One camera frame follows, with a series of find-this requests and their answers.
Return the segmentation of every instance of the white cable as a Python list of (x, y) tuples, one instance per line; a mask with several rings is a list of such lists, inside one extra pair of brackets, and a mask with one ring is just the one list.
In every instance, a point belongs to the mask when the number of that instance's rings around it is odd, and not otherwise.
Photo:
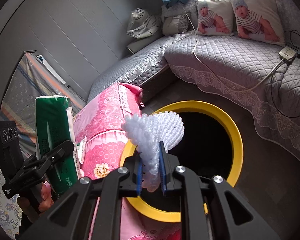
[(193, 54), (194, 54), (194, 56), (195, 56), (195, 58), (202, 64), (202, 65), (204, 65), (206, 68), (208, 68), (212, 73), (213, 73), (213, 75), (221, 82), (221, 83), (223, 83), (224, 84), (224, 86), (227, 88), (227, 89), (229, 89), (230, 91), (232, 91), (232, 92), (248, 92), (248, 91), (251, 91), (251, 90), (254, 90), (255, 88), (257, 88), (258, 86), (260, 86), (274, 71), (276, 71), (277, 70), (277, 68), (282, 64), (282, 62), (284, 61), (284, 58), (271, 70), (271, 72), (268, 74), (268, 75), (266, 75), (266, 77), (264, 78), (264, 79), (262, 79), (257, 85), (255, 85), (254, 87), (252, 87), (252, 88), (249, 88), (249, 89), (246, 89), (246, 90), (233, 90), (233, 89), (231, 89), (231, 88), (229, 88), (215, 73), (214, 73), (214, 71), (211, 69), (211, 68), (209, 68), (205, 63), (203, 63), (198, 57), (197, 57), (197, 54), (195, 53), (195, 51), (196, 51), (196, 49), (197, 49), (197, 45), (198, 45), (198, 43), (199, 43), (199, 41), (198, 41), (198, 39), (197, 39), (197, 33), (196, 33), (196, 29), (194, 28), (194, 26), (193, 26), (193, 23), (192, 23), (192, 21), (190, 20), (190, 18), (189, 18), (189, 16), (188, 16), (188, 14), (187, 14), (187, 12), (186, 12), (186, 10), (185, 10), (185, 8), (183, 7), (183, 10), (185, 11), (185, 13), (186, 13), (186, 16), (188, 17), (188, 20), (190, 21), (190, 23), (191, 23), (191, 25), (192, 25), (192, 28), (193, 28), (193, 30), (194, 30), (194, 37), (195, 37), (195, 46), (194, 46), (194, 48), (193, 48), (193, 50), (192, 50), (192, 52), (193, 52)]

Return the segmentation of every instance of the metal screw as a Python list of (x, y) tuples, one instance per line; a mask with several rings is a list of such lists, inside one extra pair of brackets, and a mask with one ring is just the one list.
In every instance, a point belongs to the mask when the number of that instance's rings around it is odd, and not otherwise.
[(125, 174), (128, 172), (128, 168), (126, 167), (120, 167), (118, 168), (118, 172), (121, 173), (121, 174)]
[(176, 172), (184, 173), (185, 171), (186, 171), (186, 167), (184, 166), (179, 165), (176, 167)]
[(223, 177), (219, 176), (219, 175), (216, 175), (213, 177), (213, 180), (216, 182), (216, 183), (221, 183), (223, 182)]
[(90, 182), (89, 177), (82, 177), (81, 179), (79, 179), (81, 184), (88, 184)]

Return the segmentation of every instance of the gray wall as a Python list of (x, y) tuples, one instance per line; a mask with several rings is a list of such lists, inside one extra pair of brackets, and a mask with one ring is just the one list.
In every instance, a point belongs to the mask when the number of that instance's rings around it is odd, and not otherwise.
[(122, 58), (130, 11), (161, 12), (161, 0), (25, 0), (0, 35), (0, 102), (24, 50), (37, 50), (79, 95)]

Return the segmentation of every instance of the human hand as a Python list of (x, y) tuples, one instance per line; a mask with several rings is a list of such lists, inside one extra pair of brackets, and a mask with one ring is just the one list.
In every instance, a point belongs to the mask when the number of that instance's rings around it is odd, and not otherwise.
[[(42, 187), (40, 194), (42, 201), (39, 204), (40, 215), (47, 211), (54, 203), (51, 196), (50, 185), (46, 186), (43, 183), (41, 185)], [(17, 203), (24, 212), (24, 214), (27, 215), (28, 219), (33, 223), (36, 220), (36, 217), (33, 214), (33, 208), (31, 207), (29, 200), (25, 197), (18, 197)]]

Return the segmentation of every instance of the gray pillow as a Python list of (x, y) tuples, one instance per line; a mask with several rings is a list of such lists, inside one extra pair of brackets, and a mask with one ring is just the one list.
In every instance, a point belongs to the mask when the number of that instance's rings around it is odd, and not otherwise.
[(189, 19), (186, 14), (167, 17), (163, 23), (162, 33), (165, 36), (176, 33), (183, 34), (188, 31)]
[(135, 54), (139, 50), (143, 49), (145, 46), (148, 46), (150, 43), (156, 41), (157, 39), (162, 37), (162, 33), (160, 31), (154, 33), (152, 36), (136, 39), (134, 42), (131, 42), (126, 49), (129, 54)]

